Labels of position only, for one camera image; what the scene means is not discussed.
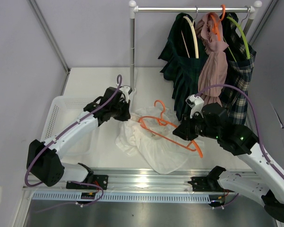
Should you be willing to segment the orange plastic hanger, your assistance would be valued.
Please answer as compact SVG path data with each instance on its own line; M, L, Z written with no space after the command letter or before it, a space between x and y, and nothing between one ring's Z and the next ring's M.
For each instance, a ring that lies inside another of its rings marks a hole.
M177 142L176 140L173 140L165 135L163 135L162 133L159 133L157 131L154 131L154 128L153 127L149 127L147 122L149 122L150 120L153 121L153 123L157 123L157 125L160 126L160 129L163 129L163 127L172 127L173 129L176 129L177 126L175 124L173 124L172 122L169 122L167 120L164 119L164 113L166 112L166 107L165 107L165 104L163 101L161 100L155 100L154 101L154 104L153 106L156 107L157 106L157 103L159 103L161 106L162 106L162 110L160 112L160 115L159 117L156 117L156 116L151 116L151 115L145 115L145 116L142 116L138 119L138 123L140 124L140 126L147 130L148 132L151 132L152 134L156 135L156 136L159 136L181 148L184 148L188 151L191 151L191 152L197 152L199 157L200 158L203 158L203 153L202 153L202 150L201 148L199 147L199 145L194 141L194 140L190 140L188 144L181 144L180 142Z

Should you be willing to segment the white cloth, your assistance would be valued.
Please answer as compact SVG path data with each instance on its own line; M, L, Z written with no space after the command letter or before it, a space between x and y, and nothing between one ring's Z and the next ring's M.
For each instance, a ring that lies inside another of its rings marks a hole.
M120 132L115 144L129 156L140 154L157 173L169 174L183 167L190 158L198 158L199 155L197 152L188 151L148 132L138 123L138 119L145 115L159 117L161 110L161 106L150 106L131 113L131 118L128 121L119 124ZM163 116L165 120L176 126L179 125L174 111L167 108ZM153 127L154 131L162 133L181 144L189 143L189 141L173 135L174 129L170 126L160 129L160 126L156 122L153 123L152 120L147 124L149 127Z

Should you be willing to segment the green plaid skirt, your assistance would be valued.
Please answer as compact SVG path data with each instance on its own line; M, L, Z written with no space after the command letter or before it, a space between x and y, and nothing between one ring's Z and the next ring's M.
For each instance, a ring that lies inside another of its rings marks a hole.
M186 54L181 31L183 31L190 58ZM198 80L203 66L208 58L202 41L197 38L199 59L195 58L194 44L190 27L182 14L178 14L169 32L168 40L160 56L166 65L160 71L165 80L173 82L172 99L174 99L174 111L178 120L182 115L190 114L190 107L186 99L198 93Z

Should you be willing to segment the cream hanger with metal hook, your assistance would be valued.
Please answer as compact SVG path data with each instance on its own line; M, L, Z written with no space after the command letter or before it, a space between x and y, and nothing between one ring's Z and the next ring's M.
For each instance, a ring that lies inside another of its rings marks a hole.
M197 35L196 35L196 31L195 31L195 18L190 17L188 14L186 13L181 13L182 14L182 18L185 19L190 27L191 30L191 34L192 34L192 39L193 39L193 44L194 44L194 51L195 51L195 58L199 59L199 48L198 48L198 41L197 41ZM188 56L188 58L190 58L190 53L186 44L186 40L183 34L183 31L181 31L181 35L182 35L182 40L184 43L184 47L186 50L186 54Z

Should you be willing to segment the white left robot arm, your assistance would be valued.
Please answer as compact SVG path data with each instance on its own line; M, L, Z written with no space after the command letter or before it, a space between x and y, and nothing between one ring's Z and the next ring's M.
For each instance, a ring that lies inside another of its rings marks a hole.
M93 185L93 171L85 164L62 163L61 159L83 136L104 122L112 118L120 122L129 120L131 93L129 86L109 87L103 96L87 104L62 132L44 141L32 141L28 149L27 173L48 187L68 181L77 182L82 189L90 188Z

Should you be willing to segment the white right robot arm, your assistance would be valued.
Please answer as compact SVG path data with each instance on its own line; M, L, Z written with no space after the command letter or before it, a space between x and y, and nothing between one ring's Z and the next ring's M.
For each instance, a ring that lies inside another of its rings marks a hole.
M262 180L256 183L215 166L206 177L212 191L220 188L241 194L264 207L274 219L284 223L284 170L260 147L257 135L247 126L232 124L226 109L217 103L205 105L193 116L184 115L173 134L194 140L211 138L224 150L246 163Z

